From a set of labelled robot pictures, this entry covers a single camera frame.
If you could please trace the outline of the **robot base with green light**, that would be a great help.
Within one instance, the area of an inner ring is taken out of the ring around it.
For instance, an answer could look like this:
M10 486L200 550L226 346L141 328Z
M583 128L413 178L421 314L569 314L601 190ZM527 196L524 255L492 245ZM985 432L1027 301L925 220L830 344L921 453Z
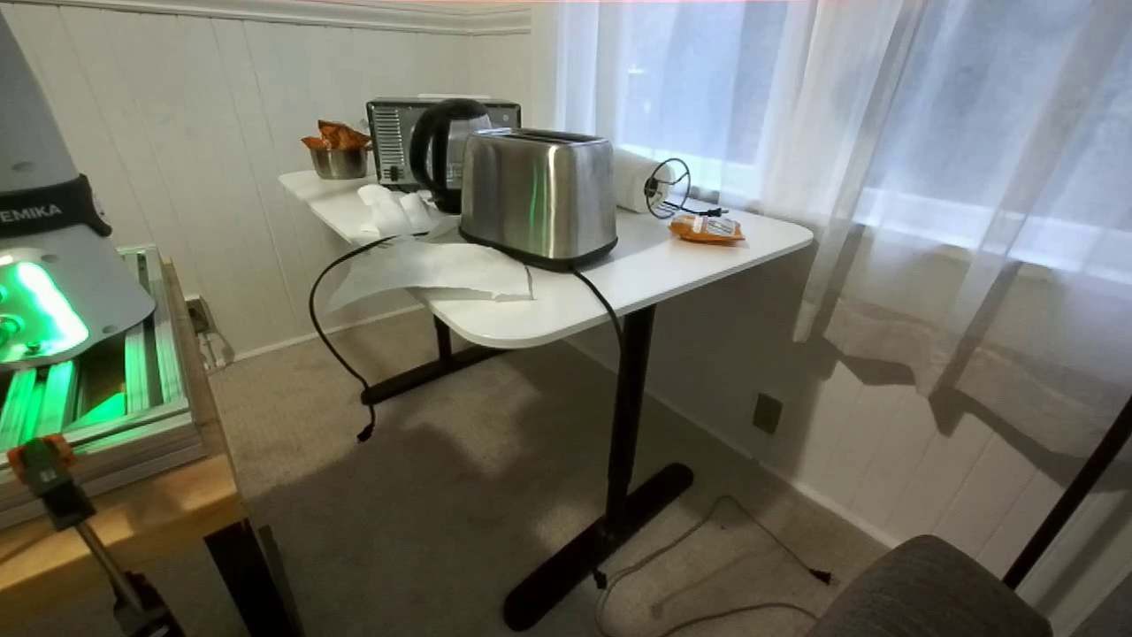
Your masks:
M0 369L2 442L67 406L74 357L134 328L153 292L121 263L34 69L0 18Z

